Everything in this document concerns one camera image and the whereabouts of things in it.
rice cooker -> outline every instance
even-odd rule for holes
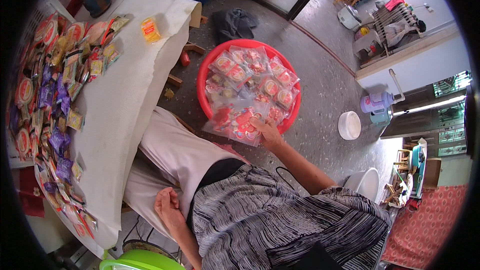
[[[350,5],[345,4],[345,7],[337,13],[340,23],[343,24],[349,30],[355,30],[360,27],[362,21],[358,17],[358,12],[356,9],[352,8]]]

striped shirt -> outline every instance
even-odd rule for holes
[[[350,189],[300,197],[253,165],[198,189],[192,206],[205,270],[290,267],[317,242],[343,269],[373,269],[392,225],[387,211]]]

water pipe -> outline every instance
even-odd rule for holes
[[[393,81],[395,82],[395,85],[398,88],[398,91],[400,92],[400,98],[394,99],[393,102],[392,102],[392,104],[394,105],[394,104],[396,104],[400,101],[404,101],[405,100],[405,95],[403,95],[402,88],[400,87],[399,81],[397,80],[397,77],[395,76],[395,72],[393,72],[393,69],[392,68],[388,69],[388,72],[392,76]]]

woman's left hand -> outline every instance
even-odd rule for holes
[[[153,207],[171,234],[186,227],[185,218],[179,210],[178,195],[172,187],[165,188],[156,194]]]

hand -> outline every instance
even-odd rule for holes
[[[285,142],[275,125],[275,121],[267,118],[266,123],[255,117],[250,118],[250,123],[263,135],[263,145],[271,152]]]
[[[186,227],[185,218],[179,207],[178,194],[172,187],[165,188],[156,194],[153,208],[172,235]]]

